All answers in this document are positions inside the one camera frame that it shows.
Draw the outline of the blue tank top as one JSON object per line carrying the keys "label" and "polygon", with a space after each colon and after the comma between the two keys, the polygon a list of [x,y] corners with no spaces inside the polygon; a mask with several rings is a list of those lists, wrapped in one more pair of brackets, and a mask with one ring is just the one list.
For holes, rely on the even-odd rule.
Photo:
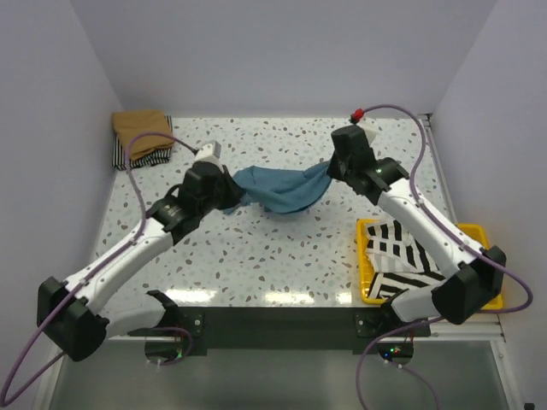
{"label": "blue tank top", "polygon": [[238,205],[223,210],[233,214],[238,208],[259,203],[266,212],[276,214],[299,213],[313,206],[327,192],[332,179],[327,175],[328,162],[321,162],[305,170],[247,167],[233,175],[244,190]]}

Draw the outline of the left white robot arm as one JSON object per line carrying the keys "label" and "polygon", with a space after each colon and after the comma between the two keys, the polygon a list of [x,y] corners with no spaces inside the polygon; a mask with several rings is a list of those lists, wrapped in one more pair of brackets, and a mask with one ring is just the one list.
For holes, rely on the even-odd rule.
{"label": "left white robot arm", "polygon": [[233,208],[244,190],[226,167],[197,161],[144,214],[134,231],[88,267],[38,288],[37,324],[74,361],[93,354],[115,323],[100,316],[109,299],[142,267],[195,231],[211,211]]}

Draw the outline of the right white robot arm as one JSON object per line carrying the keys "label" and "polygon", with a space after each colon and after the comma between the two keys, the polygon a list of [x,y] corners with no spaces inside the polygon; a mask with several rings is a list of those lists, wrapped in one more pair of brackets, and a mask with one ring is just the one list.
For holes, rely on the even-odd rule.
{"label": "right white robot arm", "polygon": [[331,134],[334,151],[328,175],[389,214],[432,257],[444,276],[438,285],[404,290],[381,308],[383,330],[401,335],[411,322],[439,316],[460,325],[501,293],[506,255],[485,248],[451,224],[413,185],[390,157],[376,159],[365,131],[356,125]]}

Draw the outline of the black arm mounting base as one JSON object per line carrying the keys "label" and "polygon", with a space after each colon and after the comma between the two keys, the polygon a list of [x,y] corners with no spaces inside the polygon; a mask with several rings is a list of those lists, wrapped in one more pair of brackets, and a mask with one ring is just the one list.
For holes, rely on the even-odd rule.
{"label": "black arm mounting base", "polygon": [[158,290],[166,309],[159,325],[143,330],[151,361],[206,355],[210,349],[350,350],[358,354],[381,329],[374,307],[189,307]]}

